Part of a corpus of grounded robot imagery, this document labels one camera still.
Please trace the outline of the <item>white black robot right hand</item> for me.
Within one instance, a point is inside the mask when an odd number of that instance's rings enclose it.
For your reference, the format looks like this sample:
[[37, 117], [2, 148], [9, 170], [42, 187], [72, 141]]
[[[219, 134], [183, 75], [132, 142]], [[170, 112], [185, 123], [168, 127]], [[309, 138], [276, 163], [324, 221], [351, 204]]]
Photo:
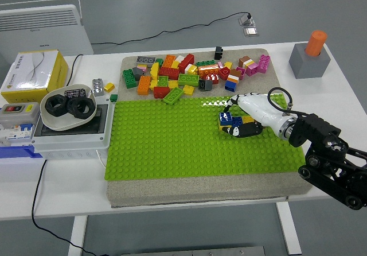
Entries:
[[234, 104], [238, 105], [241, 110], [262, 126], [270, 127], [279, 138], [288, 140], [296, 122], [296, 117], [294, 115], [283, 115], [283, 111], [276, 109], [280, 106], [274, 103], [274, 107], [271, 105], [273, 101], [270, 101], [268, 101], [267, 95], [253, 92], [235, 95], [227, 100], [223, 112], [227, 113]]

